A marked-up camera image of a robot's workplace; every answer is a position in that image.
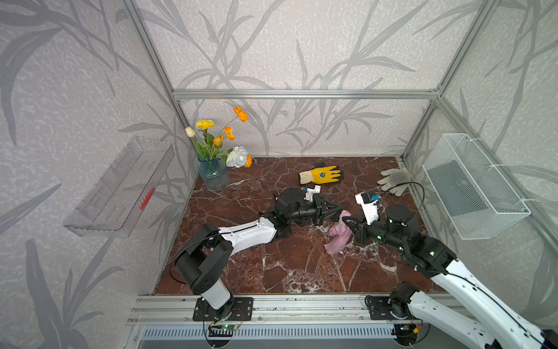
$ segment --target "red comb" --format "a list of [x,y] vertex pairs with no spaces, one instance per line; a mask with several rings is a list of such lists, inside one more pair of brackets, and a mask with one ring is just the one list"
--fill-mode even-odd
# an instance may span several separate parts
[[147,206],[147,203],[149,202],[149,199],[151,199],[151,197],[153,196],[153,193],[155,192],[155,188],[152,188],[149,193],[147,193],[147,195],[145,195],[145,199],[143,199],[143,202],[141,203],[141,206],[139,207],[140,209],[144,209],[145,206]]

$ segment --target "clear acrylic shelf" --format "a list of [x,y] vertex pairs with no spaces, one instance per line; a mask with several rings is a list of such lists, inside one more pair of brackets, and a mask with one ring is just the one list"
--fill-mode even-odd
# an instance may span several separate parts
[[174,154],[169,143],[134,137],[64,227],[79,236],[129,236]]

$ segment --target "vase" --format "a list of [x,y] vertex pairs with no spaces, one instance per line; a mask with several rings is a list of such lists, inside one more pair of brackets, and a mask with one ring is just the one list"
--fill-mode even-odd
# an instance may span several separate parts
[[230,178],[227,167],[219,159],[205,160],[198,154],[198,160],[200,161],[200,177],[209,190],[218,192],[229,186]]

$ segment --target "orange flower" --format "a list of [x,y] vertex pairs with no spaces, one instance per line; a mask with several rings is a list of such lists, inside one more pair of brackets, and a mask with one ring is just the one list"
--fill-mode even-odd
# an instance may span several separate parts
[[252,155],[248,155],[248,158],[246,159],[246,165],[244,165],[245,168],[248,168],[252,166]]
[[233,135],[233,129],[230,126],[225,127],[225,133],[227,134],[227,138],[231,141],[234,141],[234,139],[236,138]]
[[246,120],[248,120],[248,114],[246,114],[246,112],[240,112],[238,113],[238,116],[242,122],[246,122]]
[[223,143],[223,139],[225,139],[225,135],[221,135],[217,138],[214,138],[213,144],[215,144],[216,146],[220,146]]
[[240,121],[246,122],[248,120],[248,114],[243,112],[241,107],[234,107],[234,112],[240,117]]

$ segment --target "white rose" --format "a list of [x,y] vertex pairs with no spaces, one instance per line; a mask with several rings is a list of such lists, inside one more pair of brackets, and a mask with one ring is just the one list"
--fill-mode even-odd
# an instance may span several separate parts
[[246,165],[248,151],[244,147],[234,147],[233,151],[227,156],[227,166],[241,168]]
[[190,138],[192,138],[196,135],[196,131],[194,131],[190,126],[185,128],[184,131],[186,131],[186,135]]

